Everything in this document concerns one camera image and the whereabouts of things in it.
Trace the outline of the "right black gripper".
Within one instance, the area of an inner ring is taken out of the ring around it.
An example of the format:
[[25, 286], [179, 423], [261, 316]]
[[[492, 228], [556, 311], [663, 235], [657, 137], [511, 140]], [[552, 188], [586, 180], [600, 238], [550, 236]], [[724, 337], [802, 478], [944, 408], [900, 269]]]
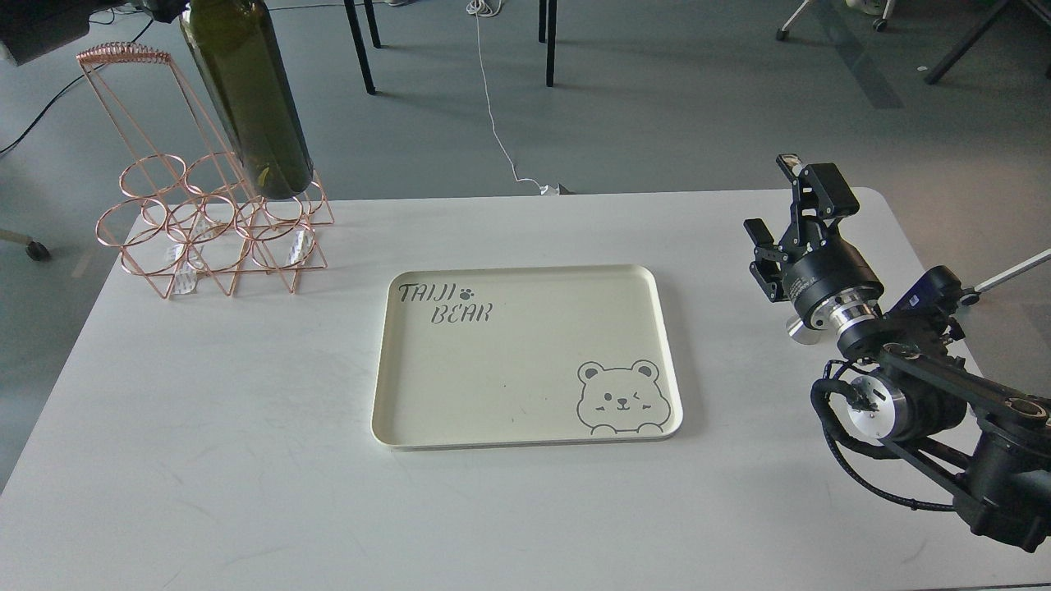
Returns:
[[791, 223], [776, 243], [762, 218], [744, 221], [754, 244], [754, 279], [770, 302], [788, 300], [815, 330], [841, 331], [877, 318], [883, 285], [838, 235], [842, 218], [861, 208], [846, 179], [836, 164], [804, 164], [794, 152], [779, 154], [776, 162], [792, 183]]

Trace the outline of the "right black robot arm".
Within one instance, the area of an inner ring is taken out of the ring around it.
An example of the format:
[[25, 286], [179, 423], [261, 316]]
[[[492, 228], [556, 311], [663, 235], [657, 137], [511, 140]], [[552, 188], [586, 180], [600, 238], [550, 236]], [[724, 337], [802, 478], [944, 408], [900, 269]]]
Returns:
[[776, 241], [761, 218], [747, 218], [750, 272], [772, 302], [788, 300], [786, 329], [815, 344], [834, 332], [830, 360], [810, 400], [833, 457], [856, 470], [842, 449], [875, 460], [905, 460], [951, 493], [949, 505], [881, 498], [912, 510], [956, 512], [973, 534], [1033, 552], [1049, 535], [1049, 399], [968, 373], [950, 355], [964, 339], [962, 288], [945, 266], [927, 270], [887, 311], [883, 284], [838, 232], [859, 202], [834, 164], [804, 164], [782, 152], [777, 164], [792, 183], [791, 221]]

